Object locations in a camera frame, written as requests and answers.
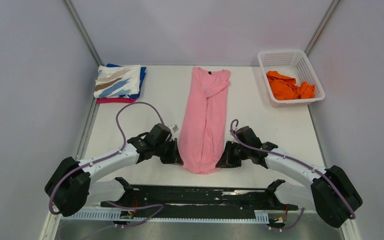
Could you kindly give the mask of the pink t-shirt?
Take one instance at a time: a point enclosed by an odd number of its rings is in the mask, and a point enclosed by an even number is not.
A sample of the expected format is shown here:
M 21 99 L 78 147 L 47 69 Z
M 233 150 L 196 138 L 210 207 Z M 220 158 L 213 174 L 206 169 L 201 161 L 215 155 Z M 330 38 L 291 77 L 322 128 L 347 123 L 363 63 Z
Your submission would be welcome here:
M 179 136 L 183 167 L 194 174 L 216 171 L 225 147 L 230 71 L 194 67 Z

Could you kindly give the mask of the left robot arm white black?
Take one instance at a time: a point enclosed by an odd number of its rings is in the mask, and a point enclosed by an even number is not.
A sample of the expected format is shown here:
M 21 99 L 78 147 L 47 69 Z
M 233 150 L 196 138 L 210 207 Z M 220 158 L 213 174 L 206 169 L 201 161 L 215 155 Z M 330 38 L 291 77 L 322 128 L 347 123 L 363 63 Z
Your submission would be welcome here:
M 69 217 L 84 206 L 101 202 L 117 202 L 129 206 L 133 201 L 131 185 L 122 177 L 102 181 L 105 176 L 122 168 L 158 157 L 163 164 L 183 165 L 174 133 L 177 125 L 158 123 L 126 141 L 122 149 L 98 157 L 61 161 L 44 187 L 54 214 Z

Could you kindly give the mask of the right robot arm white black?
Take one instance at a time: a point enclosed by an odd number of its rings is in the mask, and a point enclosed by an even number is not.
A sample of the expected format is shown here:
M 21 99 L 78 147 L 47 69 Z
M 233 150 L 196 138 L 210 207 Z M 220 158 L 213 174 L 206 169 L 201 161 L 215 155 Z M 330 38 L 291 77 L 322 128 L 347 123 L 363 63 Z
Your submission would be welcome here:
M 217 168 L 239 168 L 243 161 L 250 160 L 299 183 L 274 181 L 273 190 L 265 195 L 270 208 L 278 209 L 283 204 L 303 207 L 317 212 L 334 228 L 355 219 L 355 211 L 362 206 L 363 200 L 341 167 L 326 168 L 297 159 L 272 142 L 261 142 L 249 126 L 231 130 L 231 134 L 235 140 L 226 142 Z

